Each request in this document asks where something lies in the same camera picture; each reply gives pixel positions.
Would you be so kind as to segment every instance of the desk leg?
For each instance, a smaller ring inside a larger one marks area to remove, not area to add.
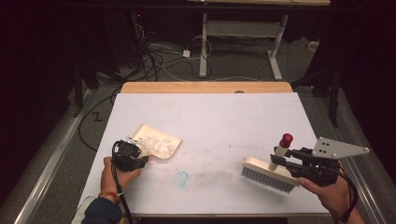
[[[207,13],[204,13],[204,19],[202,22],[202,49],[201,49],[201,61],[199,66],[199,77],[206,77],[206,38],[207,38]]]
[[[268,60],[271,64],[274,78],[277,81],[282,80],[282,75],[280,74],[279,66],[277,65],[277,62],[276,62],[276,54],[277,54],[277,50],[279,49],[280,42],[282,41],[283,33],[285,32],[286,22],[288,21],[288,17],[289,17],[289,15],[284,15],[282,17],[282,22],[279,24],[279,27],[277,29],[274,48],[273,48],[273,50],[268,50],[268,52],[267,52]]]

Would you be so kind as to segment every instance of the hand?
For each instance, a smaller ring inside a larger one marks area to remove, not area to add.
[[[102,172],[102,179],[100,183],[101,191],[111,191],[117,193],[116,182],[114,181],[113,174],[111,173],[111,157],[104,158],[105,169]],[[119,179],[119,184],[123,191],[127,190],[131,181],[141,174],[141,169],[133,170],[132,172],[123,172],[117,168],[117,177]],[[109,199],[111,202],[115,203],[116,198],[111,195],[104,195],[104,198]]]
[[[323,188],[306,178],[299,177],[297,181],[305,189],[318,196],[323,207],[329,210],[332,215],[334,224],[338,224],[350,206],[349,186],[345,179],[338,176],[335,184]],[[363,218],[356,208],[350,214],[349,223],[364,223]]]

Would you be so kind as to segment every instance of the stain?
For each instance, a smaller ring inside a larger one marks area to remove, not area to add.
[[[174,183],[180,188],[184,189],[186,187],[187,181],[189,180],[189,175],[186,172],[177,172],[174,177]]]

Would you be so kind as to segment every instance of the scrub brush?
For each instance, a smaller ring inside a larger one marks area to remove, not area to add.
[[[283,134],[282,140],[280,140],[279,145],[276,148],[275,155],[283,157],[288,151],[292,140],[293,136],[291,136],[291,134]],[[277,167],[277,164],[274,164],[273,162],[268,163],[247,157],[244,159],[243,167],[243,176],[271,188],[289,193],[295,186],[300,186],[297,179],[292,177],[287,169]]]

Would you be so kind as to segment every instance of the metal bracket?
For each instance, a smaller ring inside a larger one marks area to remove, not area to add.
[[[345,157],[359,156],[370,152],[368,147],[358,147],[324,137],[318,138],[312,156],[323,159],[338,160]]]

